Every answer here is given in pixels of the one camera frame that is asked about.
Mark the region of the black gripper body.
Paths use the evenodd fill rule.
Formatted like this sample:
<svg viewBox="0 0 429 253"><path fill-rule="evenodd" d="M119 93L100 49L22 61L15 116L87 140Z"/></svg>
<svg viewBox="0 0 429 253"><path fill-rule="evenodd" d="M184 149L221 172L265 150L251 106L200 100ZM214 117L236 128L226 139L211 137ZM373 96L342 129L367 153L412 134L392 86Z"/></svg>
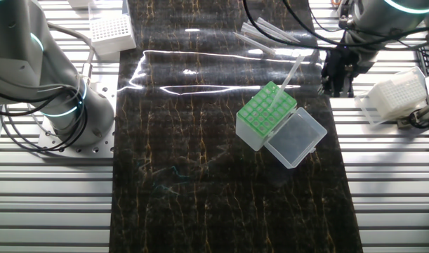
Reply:
<svg viewBox="0 0 429 253"><path fill-rule="evenodd" d="M354 50L344 46L337 46L326 52L323 77L335 77L342 72L349 72L353 77L367 73L376 62L375 51Z"/></svg>

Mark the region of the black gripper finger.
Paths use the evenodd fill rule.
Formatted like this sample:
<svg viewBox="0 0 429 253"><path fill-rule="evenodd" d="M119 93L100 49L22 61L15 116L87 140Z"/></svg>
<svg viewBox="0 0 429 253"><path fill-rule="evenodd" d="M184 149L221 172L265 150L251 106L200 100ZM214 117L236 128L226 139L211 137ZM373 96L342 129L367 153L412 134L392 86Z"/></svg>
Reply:
<svg viewBox="0 0 429 253"><path fill-rule="evenodd" d="M349 74L344 76L341 97L353 97L352 81L353 77Z"/></svg>
<svg viewBox="0 0 429 253"><path fill-rule="evenodd" d="M330 76L321 77L319 93L330 97L339 97L339 90L335 87L334 78Z"/></svg>

